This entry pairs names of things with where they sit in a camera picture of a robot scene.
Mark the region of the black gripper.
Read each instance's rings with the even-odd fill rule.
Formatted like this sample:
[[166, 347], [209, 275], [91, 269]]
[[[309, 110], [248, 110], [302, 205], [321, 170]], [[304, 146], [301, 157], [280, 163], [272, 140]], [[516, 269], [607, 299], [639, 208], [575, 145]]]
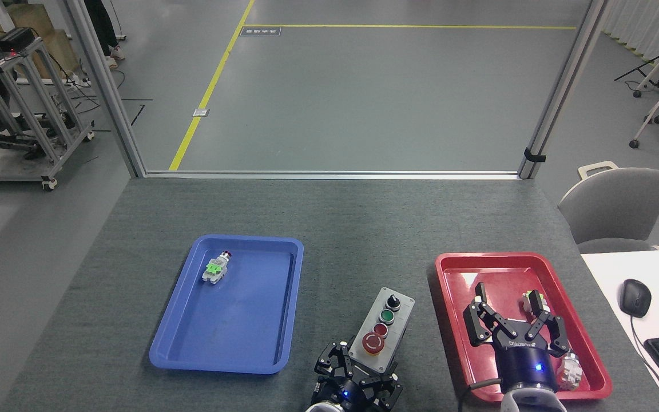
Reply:
[[348, 342], [330, 342], [315, 363], [319, 375], [313, 411], [382, 411], [394, 409], [403, 392], [395, 373], [364, 375], [353, 382]]
[[[527, 331], [514, 337], [514, 328], [506, 318], [487, 304], [486, 287], [478, 282], [475, 295], [463, 311], [466, 332], [473, 347], [484, 344], [498, 334], [498, 378], [502, 394], [513, 389], [538, 387], [552, 392], [559, 391], [559, 384], [551, 363], [552, 356], [563, 356], [570, 350], [564, 319], [554, 315], [544, 305], [542, 298], [529, 298], [528, 311], [534, 321]], [[551, 342], [539, 336], [543, 326], [549, 329]]]

